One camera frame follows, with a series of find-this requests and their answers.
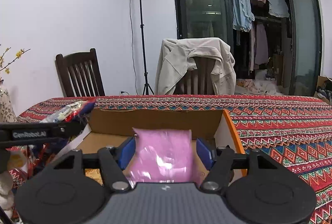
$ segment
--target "white wall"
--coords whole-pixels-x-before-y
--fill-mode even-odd
[[[320,0],[324,20],[325,58],[322,74],[332,76],[332,9]],[[35,103],[61,97],[55,56],[97,50],[107,95],[121,90],[135,94],[132,68],[129,0],[0,0],[1,48],[31,48],[3,74],[16,114]],[[138,0],[132,0],[134,58],[138,93],[142,93],[144,70]],[[143,0],[149,82],[154,89],[155,72],[163,38],[176,37],[174,0]]]

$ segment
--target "wooden chair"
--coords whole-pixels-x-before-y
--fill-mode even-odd
[[[189,70],[176,84],[175,95],[214,95],[211,71],[215,60],[206,57],[194,57],[197,69]]]
[[[67,97],[105,95],[96,49],[64,57],[62,54],[58,54],[55,62]]]

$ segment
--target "light blue dress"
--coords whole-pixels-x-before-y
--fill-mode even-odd
[[[255,16],[251,13],[250,0],[232,0],[233,2],[233,28],[249,32]]]

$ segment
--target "vase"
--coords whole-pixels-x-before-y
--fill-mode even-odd
[[[17,122],[12,103],[9,99],[9,93],[3,84],[3,80],[0,81],[0,122]]]

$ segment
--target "tablecloth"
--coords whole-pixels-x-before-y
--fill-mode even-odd
[[[52,98],[18,120],[38,122],[64,105],[87,98]],[[227,109],[246,152],[259,148],[297,174],[316,191],[310,224],[332,223],[332,107],[297,96],[109,96],[96,108],[154,110]]]

